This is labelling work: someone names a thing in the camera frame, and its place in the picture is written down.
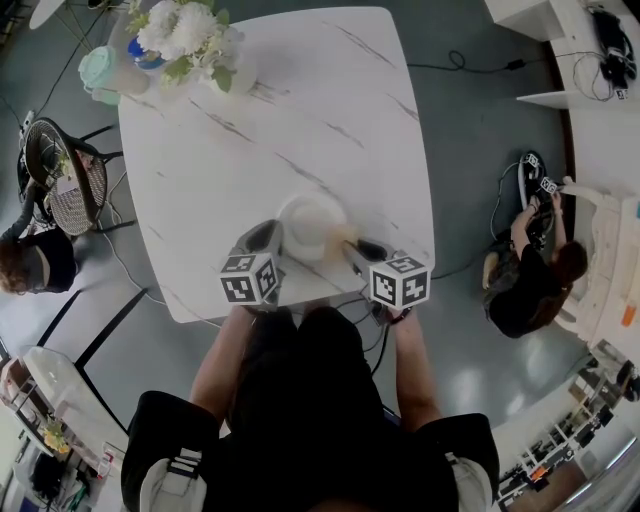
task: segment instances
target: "person's hand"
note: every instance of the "person's hand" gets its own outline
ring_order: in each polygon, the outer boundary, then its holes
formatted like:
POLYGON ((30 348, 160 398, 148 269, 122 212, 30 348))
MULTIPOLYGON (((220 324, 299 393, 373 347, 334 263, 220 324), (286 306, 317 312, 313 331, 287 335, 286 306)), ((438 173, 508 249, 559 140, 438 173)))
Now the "person's hand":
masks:
POLYGON ((557 212, 562 209, 562 196, 560 192, 554 192, 551 196, 551 201, 553 202, 553 211, 557 212))
POLYGON ((529 206, 533 206, 534 213, 538 213, 538 210, 540 209, 540 199, 538 199, 538 196, 531 196, 531 199, 529 199, 529 206))

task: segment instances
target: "shoe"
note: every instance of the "shoe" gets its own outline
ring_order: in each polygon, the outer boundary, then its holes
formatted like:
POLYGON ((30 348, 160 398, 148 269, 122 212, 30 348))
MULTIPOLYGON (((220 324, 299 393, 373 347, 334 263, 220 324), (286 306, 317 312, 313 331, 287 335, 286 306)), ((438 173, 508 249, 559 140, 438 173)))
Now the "shoe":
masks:
POLYGON ((484 259, 484 268, 482 269, 482 288, 484 290, 489 289, 489 277, 491 277, 491 272, 498 266, 499 260, 497 252, 490 252, 484 259))
POLYGON ((110 0, 87 0, 87 7, 91 10, 101 9, 109 5, 110 0))

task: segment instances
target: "white table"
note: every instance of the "white table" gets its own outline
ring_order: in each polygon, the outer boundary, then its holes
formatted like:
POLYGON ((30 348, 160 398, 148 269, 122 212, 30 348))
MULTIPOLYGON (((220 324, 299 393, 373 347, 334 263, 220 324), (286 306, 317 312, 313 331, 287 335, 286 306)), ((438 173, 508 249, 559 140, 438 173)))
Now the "white table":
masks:
POLYGON ((35 30, 40 27, 55 14, 64 2, 65 0, 40 0, 31 14, 29 28, 35 30))
MULTIPOLYGON (((237 238, 297 193, 337 196, 365 236, 435 266, 429 178, 398 34, 382 8, 291 12, 235 25, 258 84, 191 83, 123 98, 120 129, 145 245, 178 322, 226 315, 217 272, 237 238)), ((359 290, 345 263, 285 257, 280 304, 359 290)))
POLYGON ((32 347, 23 360, 55 416, 90 451, 84 454, 76 450, 87 464, 95 469, 91 455, 99 460, 105 442, 126 452, 129 436, 96 398, 69 358, 53 350, 32 347))
POLYGON ((58 18, 60 23, 62 23, 64 27, 71 33, 71 35, 73 35, 73 37, 75 37, 78 42, 82 44, 87 51, 90 52, 91 50, 93 50, 93 47, 91 46, 91 43, 89 43, 86 34, 82 30, 82 25, 80 25, 78 18, 73 12, 73 8, 69 7, 69 12, 71 13, 71 16, 75 21, 76 28, 78 30, 77 32, 74 31, 67 24, 67 22, 64 21, 64 19, 56 12, 65 2, 66 0, 40 0, 38 2, 38 5, 36 5, 35 9, 33 10, 31 18, 29 19, 29 28, 31 30, 35 30, 43 25, 45 21, 51 18, 51 16, 55 16, 56 18, 58 18))

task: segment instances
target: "wire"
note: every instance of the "wire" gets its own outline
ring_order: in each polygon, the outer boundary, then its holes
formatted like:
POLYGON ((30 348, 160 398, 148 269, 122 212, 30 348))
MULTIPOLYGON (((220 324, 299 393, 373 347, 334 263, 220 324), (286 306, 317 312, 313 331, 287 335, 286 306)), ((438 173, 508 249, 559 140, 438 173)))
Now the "wire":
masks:
POLYGON ((452 270, 451 272, 445 272, 442 275, 439 276, 434 276, 431 278, 432 281, 438 281, 439 279, 445 279, 447 277, 451 277, 454 276, 456 274, 460 274, 462 272, 464 272, 465 270, 467 270, 471 265, 474 264, 474 262, 482 255, 484 255, 489 249, 491 249, 493 247, 494 244, 490 244, 488 247, 482 249, 482 251, 478 251, 477 254, 475 254, 471 259, 469 259, 469 261, 467 263, 464 264, 464 266, 456 269, 456 270, 452 270))
POLYGON ((384 353, 385 353, 385 350, 387 349, 387 339, 389 338, 389 330, 390 329, 391 329, 391 325, 390 324, 387 324, 384 327, 384 337, 382 338, 382 348, 380 349, 380 355, 378 356, 378 362, 373 367, 373 370, 371 370, 371 376, 372 377, 378 371, 378 368, 380 368, 380 363, 382 363, 382 359, 384 358, 384 353))
POLYGON ((496 212, 498 211, 498 206, 500 206, 500 201, 502 200, 502 182, 507 177, 507 174, 509 173, 509 171, 511 171, 511 169, 513 169, 516 165, 519 165, 519 164, 520 162, 512 163, 509 167, 507 167, 504 170, 504 172, 502 173, 502 176, 500 176, 500 179, 498 180, 498 199, 496 200, 496 207, 493 209, 493 213, 491 214, 491 221, 489 223, 489 227, 491 228, 491 236, 495 241, 498 241, 498 237, 493 231, 493 219, 496 216, 496 212))
POLYGON ((605 58, 603 55, 600 55, 599 53, 596 52, 584 52, 585 55, 583 55, 582 57, 580 57, 575 64, 573 65, 573 83, 576 86, 576 88, 582 93, 583 96, 586 96, 587 98, 589 98, 590 100, 596 100, 596 101, 601 101, 603 103, 609 101, 611 98, 613 98, 614 92, 613 92, 613 85, 611 84, 611 82, 609 80, 607 80, 607 84, 609 85, 609 93, 607 94, 606 98, 601 98, 598 96, 598 93, 595 90, 595 86, 596 86, 596 81, 598 80, 598 76, 600 76, 600 74, 602 73, 602 69, 600 68, 600 66, 598 66, 598 71, 596 72, 595 76, 593 77, 593 82, 591 82, 591 92, 593 93, 593 96, 589 96, 586 92, 584 92, 582 90, 582 87, 580 85, 578 85, 578 81, 576 80, 576 73, 578 70, 578 64, 580 64, 580 62, 582 62, 585 58, 590 57, 590 56, 596 56, 598 57, 598 59, 601 62, 605 61, 605 58))
MULTIPOLYGON (((98 20, 102 17, 102 15, 105 13, 106 11, 100 11, 100 13, 98 14, 98 16, 96 16, 96 19, 93 20, 93 23, 91 24, 91 26, 89 27, 89 30, 87 30, 87 32, 83 35, 83 37, 87 37, 89 35, 89 33, 91 32, 91 30, 93 29, 93 27, 95 26, 95 24, 98 22, 98 20)), ((60 83, 60 80, 62 80, 62 76, 64 75, 64 72, 67 70, 67 68, 69 67, 69 64, 71 64, 71 61, 73 60, 73 58, 76 55, 76 52, 78 51, 78 49, 80 48, 80 46, 82 46, 82 41, 79 41, 78 44, 76 45, 76 47, 74 48, 73 52, 71 53, 71 56, 69 57, 69 60, 67 60, 67 62, 65 63, 64 67, 62 68, 62 71, 60 71, 60 74, 58 75, 58 78, 56 79, 56 81, 53 83, 53 86, 51 87, 51 89, 49 90, 49 94, 47 95, 47 98, 44 100, 44 103, 42 104, 42 106, 40 107, 40 109, 36 112, 35 117, 37 118, 40 113, 44 110, 44 108, 47 106, 47 104, 49 103, 49 100, 51 99, 51 96, 53 96, 53 92, 56 90, 56 87, 58 86, 58 84, 60 83)))
POLYGON ((369 348, 363 349, 362 350, 363 352, 365 352, 365 353, 366 352, 371 352, 374 348, 376 348, 378 346, 378 343, 380 343, 380 340, 382 339, 382 334, 384 333, 384 328, 385 328, 384 325, 380 326, 380 333, 378 334, 378 339, 369 348))
POLYGON ((348 300, 347 302, 343 302, 339 306, 336 306, 336 309, 339 310, 340 308, 343 308, 344 306, 348 306, 349 304, 355 304, 356 302, 362 302, 362 301, 365 301, 365 300, 367 300, 367 299, 365 299, 364 297, 358 297, 357 299, 348 300))
POLYGON ((7 108, 11 111, 11 113, 13 114, 13 117, 16 118, 16 122, 18 123, 18 128, 22 128, 22 123, 20 122, 20 118, 18 117, 18 114, 16 114, 16 111, 13 110, 13 107, 11 106, 11 104, 7 101, 7 98, 5 98, 2 94, 0 94, 0 99, 2 99, 2 101, 4 102, 4 104, 7 106, 7 108))
MULTIPOLYGON (((601 54, 599 54, 597 52, 572 52, 572 53, 561 53, 560 55, 554 55, 554 57, 556 59, 559 59, 561 57, 570 57, 570 56, 575 56, 575 55, 582 55, 582 57, 580 57, 578 60, 576 60, 575 64, 573 65, 573 83, 576 86, 576 88, 584 96, 586 96, 587 98, 592 99, 592 100, 606 102, 606 101, 609 101, 611 98, 613 98, 613 95, 614 95, 613 86, 611 85, 611 82, 608 81, 608 80, 607 80, 607 83, 609 84, 609 94, 607 95, 606 98, 599 97, 598 94, 595 91, 596 81, 598 80, 598 76, 600 76, 600 74, 602 73, 602 70, 600 69, 600 66, 598 66, 598 71, 596 72, 595 76, 593 77, 593 82, 591 83, 591 92, 592 92, 593 95, 589 95, 586 92, 584 92, 584 90, 578 84, 578 81, 576 80, 577 68, 578 68, 578 65, 580 64, 580 62, 582 62, 583 59, 585 59, 587 57, 597 57, 600 61, 604 62, 605 61, 604 55, 601 55, 601 54)), ((515 71, 517 69, 522 69, 525 66, 527 66, 528 64, 535 64, 537 62, 547 62, 548 59, 547 58, 540 58, 540 59, 533 59, 533 60, 516 59, 516 60, 512 60, 512 61, 508 62, 506 66, 503 66, 501 68, 495 68, 495 69, 473 69, 473 68, 468 68, 467 67, 467 60, 466 60, 465 56, 462 53, 460 53, 457 50, 451 50, 449 52, 449 61, 453 65, 452 67, 439 66, 439 65, 436 65, 436 64, 407 64, 407 66, 410 67, 410 68, 427 68, 427 69, 435 69, 435 70, 438 70, 438 71, 449 71, 449 72, 465 71, 467 73, 472 73, 472 74, 476 74, 476 75, 493 75, 495 73, 500 73, 502 71, 515 71)))
MULTIPOLYGON (((120 185, 120 182, 124 179, 124 177, 127 175, 127 171, 124 171, 122 173, 122 175, 120 176, 120 178, 118 178, 118 181, 116 181, 115 185, 113 185, 113 187, 111 187, 111 190, 109 191, 109 193, 107 194, 107 200, 106 203, 109 205, 109 208, 111 209, 111 221, 113 222, 113 225, 117 225, 120 224, 122 222, 122 216, 118 213, 118 211, 116 210, 116 208, 113 206, 113 202, 111 201, 111 197, 113 195, 113 191, 116 189, 116 187, 118 185, 120 185)), ((98 227, 100 229, 102 229, 102 224, 100 223, 100 221, 98 221, 98 227)), ((109 247, 111 247, 111 252, 113 252, 113 256, 115 257, 115 259, 118 261, 118 263, 120 263, 120 266, 122 267, 122 269, 125 271, 125 274, 127 275, 127 278, 129 279, 129 282, 135 286, 138 290, 142 291, 143 287, 140 286, 140 284, 138 284, 133 277, 131 276, 131 273, 129 272, 129 269, 127 268, 127 265, 124 263, 124 261, 122 261, 122 259, 120 258, 120 256, 118 256, 118 253, 116 252, 116 248, 113 245, 113 242, 111 241, 111 239, 107 236, 106 233, 102 233, 102 235, 105 237, 105 239, 107 240, 107 242, 109 243, 109 247)), ((152 297, 149 292, 145 293, 145 296, 152 302, 155 302, 156 304, 161 304, 163 306, 167 306, 166 302, 163 302, 159 299, 156 299, 154 297, 152 297)), ((200 318, 199 319, 200 322, 204 322, 205 324, 209 324, 213 327, 217 327, 218 329, 221 328, 221 325, 215 323, 215 322, 211 322, 210 320, 205 320, 204 318, 200 318)))
POLYGON ((429 69, 437 69, 439 71, 466 71, 467 73, 474 73, 477 75, 492 75, 494 73, 499 73, 501 71, 506 71, 507 66, 496 68, 496 69, 471 69, 467 67, 467 59, 465 59, 464 55, 457 50, 451 50, 449 52, 449 61, 453 64, 453 67, 447 66, 438 66, 435 64, 407 64, 410 68, 429 68, 429 69))

